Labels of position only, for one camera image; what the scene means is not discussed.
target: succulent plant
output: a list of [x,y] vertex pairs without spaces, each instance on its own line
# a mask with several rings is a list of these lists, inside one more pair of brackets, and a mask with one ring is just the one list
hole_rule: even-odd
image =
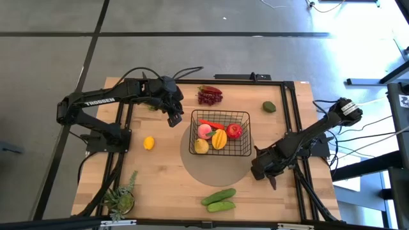
[[134,171],[129,179],[129,183],[125,187],[118,187],[116,190],[109,190],[104,195],[104,203],[108,207],[109,216],[113,221],[124,219],[124,214],[128,212],[134,205],[135,199],[132,191],[135,186],[137,171]]

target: wooden table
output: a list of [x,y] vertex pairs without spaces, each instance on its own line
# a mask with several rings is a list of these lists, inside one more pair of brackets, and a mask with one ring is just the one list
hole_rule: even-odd
[[[110,88],[118,78],[107,78],[105,87]],[[149,111],[147,105],[134,107],[132,140],[125,155],[121,174],[121,184],[126,184],[132,172],[138,171],[134,195],[135,207],[127,215],[135,219],[167,220],[230,220],[230,221],[271,221],[299,222],[297,195],[293,172],[285,170],[276,177],[277,190],[274,191],[268,180],[256,181],[251,172],[239,182],[228,187],[211,187],[196,181],[184,168],[180,157],[180,139],[190,125],[190,115],[194,109],[208,109],[208,105],[197,103],[195,84],[179,84],[185,98],[182,101],[183,120],[174,128],[167,124],[167,114]],[[286,123],[282,109],[280,87],[248,85],[216,85],[223,91],[223,101],[212,109],[247,111],[251,117],[251,135],[254,144],[265,148],[283,137]],[[298,107],[304,128],[316,122],[316,111],[312,104],[313,94],[308,82],[295,82]],[[292,104],[288,95],[291,124],[295,128]],[[261,110],[262,102],[269,100],[277,106],[277,112],[267,114]],[[97,118],[113,123],[118,108],[117,103],[101,105]],[[143,148],[147,136],[155,138],[151,151]],[[82,170],[81,180],[75,196],[72,214],[84,209],[101,186],[106,153],[91,157]],[[333,216],[340,218],[334,187],[328,165],[321,158],[309,160],[314,190]],[[200,204],[202,198],[225,188],[235,188],[236,195],[231,199],[236,203],[234,210],[208,213]],[[311,219],[308,195],[304,191],[307,217]]]

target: grapes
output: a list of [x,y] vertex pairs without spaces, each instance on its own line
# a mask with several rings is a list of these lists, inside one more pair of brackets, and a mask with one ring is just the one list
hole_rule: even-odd
[[221,102],[222,99],[223,96],[221,94],[208,94],[202,92],[199,92],[197,94],[197,101],[199,102],[199,105],[201,104],[214,105],[217,102]]

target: gray floor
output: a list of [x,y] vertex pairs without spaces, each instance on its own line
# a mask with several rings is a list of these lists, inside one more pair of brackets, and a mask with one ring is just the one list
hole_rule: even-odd
[[[362,103],[385,95],[383,87],[349,87],[344,82],[350,77],[381,78],[404,62],[393,39],[397,29],[388,17],[397,14],[394,1],[382,1],[381,8],[374,3],[347,3],[326,14],[308,11],[304,1],[268,2],[286,7],[272,9],[260,1],[245,0],[111,1],[102,31],[331,32],[335,36],[100,38],[84,90],[101,88],[107,76],[119,76],[135,66],[172,74],[203,65],[205,69],[192,77],[255,71],[269,73],[274,80],[309,81],[316,99],[346,96]],[[0,31],[93,31],[102,3],[2,0]],[[324,9],[335,4],[317,3]],[[402,18],[393,20],[401,23]],[[30,216],[59,132],[56,104],[73,91],[89,43],[89,38],[0,38],[0,140],[26,150],[21,155],[0,153],[0,222],[23,221]],[[390,114],[386,100],[366,105],[363,110],[359,127]],[[379,127],[393,130],[391,121]],[[84,132],[78,127],[72,130]],[[379,131],[372,127],[359,134],[350,132],[342,139],[370,132]],[[362,144],[344,146],[356,148]],[[393,148],[397,148],[395,140],[363,149],[362,153],[379,155]],[[84,144],[69,137],[45,218],[69,216],[77,167],[83,156]],[[355,207],[340,207],[347,222],[370,224],[366,218],[343,211]]]

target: wire basket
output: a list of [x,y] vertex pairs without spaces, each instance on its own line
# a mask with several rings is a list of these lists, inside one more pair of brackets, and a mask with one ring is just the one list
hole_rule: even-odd
[[[232,123],[239,124],[242,127],[243,134],[240,138],[231,139],[224,148],[214,149],[212,138],[208,139],[209,151],[205,154],[198,154],[194,150],[194,143],[199,138],[197,129],[202,125],[199,120],[204,119],[213,123],[224,125],[225,129]],[[251,155],[251,128],[250,115],[248,112],[240,111],[212,111],[212,110],[194,110],[190,120],[190,138],[189,152],[197,155],[218,155],[218,156],[241,156],[248,157]]]

